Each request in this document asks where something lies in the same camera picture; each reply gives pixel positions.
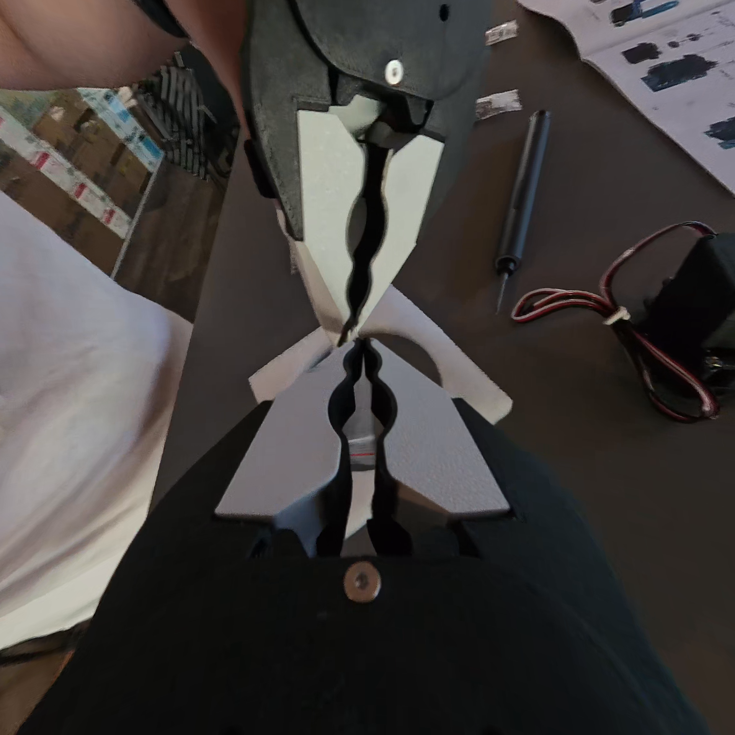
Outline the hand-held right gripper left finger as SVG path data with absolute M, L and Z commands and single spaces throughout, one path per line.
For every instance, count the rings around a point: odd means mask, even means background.
M 346 344 L 271 402 L 216 517 L 292 531 L 310 557 L 341 555 L 353 496 L 344 426 L 356 409 L 363 347 Z

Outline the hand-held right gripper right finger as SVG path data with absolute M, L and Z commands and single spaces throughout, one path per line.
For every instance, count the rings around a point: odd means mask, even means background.
M 377 430 L 367 530 L 379 556 L 416 556 L 435 532 L 511 513 L 446 390 L 376 339 L 366 378 Z

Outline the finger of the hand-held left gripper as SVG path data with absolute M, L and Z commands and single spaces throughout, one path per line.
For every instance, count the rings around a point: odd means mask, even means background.
M 331 113 L 301 110 L 297 128 L 303 233 L 292 253 L 317 321 L 338 346 L 351 316 L 348 225 L 363 191 L 365 152 Z
M 367 265 L 368 291 L 357 307 L 349 338 L 357 338 L 372 310 L 416 246 L 444 143 L 424 135 L 391 152 L 381 182 L 384 228 Z

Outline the white foam square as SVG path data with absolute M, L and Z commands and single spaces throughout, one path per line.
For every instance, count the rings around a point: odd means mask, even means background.
M 454 398 L 463 399 L 488 423 L 511 411 L 511 398 L 446 333 L 397 288 L 391 286 L 364 325 L 374 336 L 417 369 L 436 379 Z M 249 386 L 257 403 L 272 400 L 307 369 L 334 350 L 317 328 L 252 374 Z

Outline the clear bag with red parts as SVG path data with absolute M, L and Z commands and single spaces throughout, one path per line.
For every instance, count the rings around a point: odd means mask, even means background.
M 345 424 L 343 432 L 348 441 L 353 472 L 374 470 L 378 430 L 378 423 L 372 415 L 354 415 Z

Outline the person's left forearm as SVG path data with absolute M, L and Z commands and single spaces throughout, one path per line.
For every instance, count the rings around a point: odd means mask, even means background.
M 1 2 L 3 89 L 126 85 L 175 47 L 133 2 Z

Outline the dark desk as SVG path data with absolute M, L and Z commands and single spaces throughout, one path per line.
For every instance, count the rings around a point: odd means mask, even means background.
M 262 401 L 158 501 L 21 732 L 708 733 L 573 497 L 452 398 L 509 515 L 379 556 L 371 470 L 338 557 L 217 518 Z

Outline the person's left hand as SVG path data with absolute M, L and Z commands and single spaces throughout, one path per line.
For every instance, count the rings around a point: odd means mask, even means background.
M 246 140 L 250 130 L 242 96 L 240 51 L 248 21 L 246 1 L 167 1 L 173 17 L 206 57 L 229 93 Z

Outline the black metal bar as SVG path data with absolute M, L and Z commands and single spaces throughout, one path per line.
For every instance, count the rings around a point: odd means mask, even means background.
M 547 148 L 551 114 L 546 109 L 533 113 L 520 154 L 518 170 L 511 190 L 506 216 L 495 258 L 495 272 L 500 279 L 495 314 L 501 310 L 506 284 L 519 269 L 526 246 L 528 227 Z

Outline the scatter of small parts bags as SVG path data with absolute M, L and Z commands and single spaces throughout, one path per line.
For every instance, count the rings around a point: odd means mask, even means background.
M 489 49 L 500 42 L 516 38 L 518 30 L 519 26 L 516 20 L 493 26 L 486 30 L 484 34 L 485 48 Z M 519 112 L 522 108 L 518 89 L 492 93 L 475 101 L 475 122 L 486 121 L 504 113 Z

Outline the black wristband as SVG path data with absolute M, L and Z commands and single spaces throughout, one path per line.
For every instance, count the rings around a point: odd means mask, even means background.
M 189 39 L 165 1 L 133 1 L 161 31 L 177 39 Z

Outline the glass partition with posters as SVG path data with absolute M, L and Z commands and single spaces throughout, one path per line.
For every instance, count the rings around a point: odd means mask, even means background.
M 2 90 L 1 141 L 2 193 L 115 278 L 164 158 L 132 88 Z

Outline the open instruction booklet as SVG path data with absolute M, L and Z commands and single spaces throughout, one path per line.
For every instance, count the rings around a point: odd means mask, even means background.
M 734 193 L 733 1 L 521 1 Z

